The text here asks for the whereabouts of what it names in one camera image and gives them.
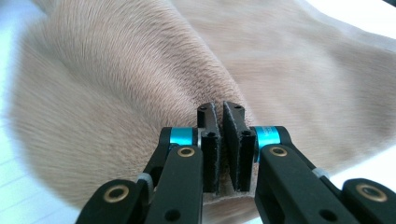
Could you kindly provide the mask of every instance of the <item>metal rivet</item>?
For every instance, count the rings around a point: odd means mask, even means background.
[[[371,201],[383,203],[388,199],[382,190],[368,184],[359,184],[356,186],[356,190],[360,195]]]
[[[114,193],[114,191],[118,190],[118,189],[121,190],[121,194],[117,194],[115,196],[112,196],[111,194]],[[126,198],[128,193],[129,193],[128,187],[126,187],[125,185],[116,185],[116,186],[113,186],[113,187],[109,188],[106,191],[106,193],[105,193],[103,198],[105,199],[105,201],[107,203],[117,203],[117,202],[122,201],[124,198]]]
[[[288,155],[288,151],[281,147],[271,147],[270,152],[278,157],[284,157]]]
[[[195,151],[190,147],[183,147],[177,151],[177,154],[181,157],[190,157],[194,155]]]

